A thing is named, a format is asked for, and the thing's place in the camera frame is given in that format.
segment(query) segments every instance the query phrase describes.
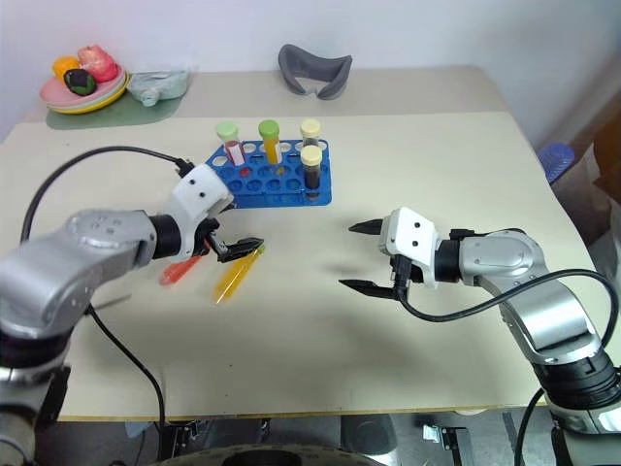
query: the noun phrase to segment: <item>yellow test tube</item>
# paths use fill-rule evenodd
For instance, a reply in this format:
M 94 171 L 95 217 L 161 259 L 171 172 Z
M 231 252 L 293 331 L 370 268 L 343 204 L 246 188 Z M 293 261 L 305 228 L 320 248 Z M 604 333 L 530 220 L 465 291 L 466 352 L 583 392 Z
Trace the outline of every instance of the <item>yellow test tube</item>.
M 252 267 L 252 264 L 265 250 L 265 245 L 261 245 L 252 254 L 235 260 L 228 269 L 224 272 L 222 278 L 218 281 L 217 285 L 213 289 L 213 301 L 215 304 L 219 304 L 222 301 L 229 299 L 237 287 L 240 285 L 245 275 Z
M 273 165 L 279 165 L 282 162 L 282 154 L 280 153 L 280 128 L 278 123 L 272 119 L 264 119 L 259 123 L 259 134 L 263 138 L 263 147 L 268 162 Z

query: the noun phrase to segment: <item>pink plate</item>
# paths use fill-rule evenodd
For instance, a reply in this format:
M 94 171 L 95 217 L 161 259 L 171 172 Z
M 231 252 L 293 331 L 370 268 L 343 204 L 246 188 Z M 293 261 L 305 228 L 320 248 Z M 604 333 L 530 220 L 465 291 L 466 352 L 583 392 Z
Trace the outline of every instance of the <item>pink plate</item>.
M 118 67 L 118 74 L 113 80 L 106 81 L 105 83 L 98 83 L 97 90 L 90 95 L 84 95 L 80 97 L 74 94 L 67 86 L 62 83 L 58 78 L 51 78 L 39 91 L 39 96 L 49 105 L 53 107 L 65 107 L 75 106 L 80 104 L 88 104 L 93 100 L 97 100 L 104 96 L 114 87 L 118 85 L 119 81 L 125 79 L 125 70 L 120 66 Z

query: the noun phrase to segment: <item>white test tube cap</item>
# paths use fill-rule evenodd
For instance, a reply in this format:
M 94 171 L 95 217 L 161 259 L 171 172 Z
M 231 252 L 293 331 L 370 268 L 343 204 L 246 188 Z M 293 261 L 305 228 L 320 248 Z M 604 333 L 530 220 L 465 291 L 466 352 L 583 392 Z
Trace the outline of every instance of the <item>white test tube cap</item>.
M 308 118 L 302 121 L 300 132 L 303 138 L 318 138 L 321 134 L 321 123 L 314 118 Z
M 323 151 L 318 146 L 305 146 L 300 154 L 302 163 L 307 167 L 316 167 L 321 163 Z

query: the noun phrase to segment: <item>beige tabletop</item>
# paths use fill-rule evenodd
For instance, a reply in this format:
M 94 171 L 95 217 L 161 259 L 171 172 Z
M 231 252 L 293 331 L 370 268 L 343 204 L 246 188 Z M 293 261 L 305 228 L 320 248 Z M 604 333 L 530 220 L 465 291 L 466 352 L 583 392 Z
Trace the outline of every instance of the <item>beige tabletop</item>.
M 23 213 L 44 177 L 83 150 L 126 144 L 205 160 L 214 126 L 233 118 L 244 139 L 274 117 L 283 139 L 301 117 L 319 117 L 330 142 L 333 202 L 326 207 L 223 214 L 226 241 L 247 235 L 267 249 L 237 293 L 211 302 L 225 267 L 212 255 L 181 282 L 158 284 L 155 261 L 105 285 L 93 303 L 131 294 L 101 318 L 162 382 L 167 416 L 425 411 L 525 404 L 537 380 L 498 310 L 449 323 L 410 316 L 339 279 L 388 284 L 376 238 L 355 222 L 408 206 L 451 227 L 520 227 L 550 270 L 592 268 L 535 155 L 498 91 L 476 69 L 353 73 L 333 102 L 299 97 L 269 73 L 199 75 L 178 113 L 142 126 L 55 131 L 35 111 L 0 146 L 0 252 L 14 247 Z M 178 182 L 170 164 L 140 154 L 104 154 L 63 175 L 35 217 L 33 235 L 84 208 L 154 214 Z M 596 283 L 567 279 L 599 329 L 607 317 Z M 462 284 L 413 285 L 410 302 L 448 313 L 489 296 Z M 621 339 L 611 344 L 621 357 Z M 148 381 L 89 318 L 77 326 L 62 418 L 154 418 Z

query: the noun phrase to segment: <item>blue test tube rack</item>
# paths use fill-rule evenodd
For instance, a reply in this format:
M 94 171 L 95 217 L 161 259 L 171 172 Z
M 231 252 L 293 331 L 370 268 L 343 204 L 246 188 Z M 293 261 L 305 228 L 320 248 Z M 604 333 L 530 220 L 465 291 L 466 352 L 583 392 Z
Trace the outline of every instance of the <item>blue test tube rack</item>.
M 301 140 L 280 141 L 282 163 L 268 162 L 262 141 L 243 141 L 245 164 L 234 165 L 220 146 L 207 164 L 226 183 L 239 209 L 260 207 L 327 206 L 332 202 L 330 148 L 320 140 L 323 150 L 318 189 L 304 186 L 304 167 L 300 160 Z

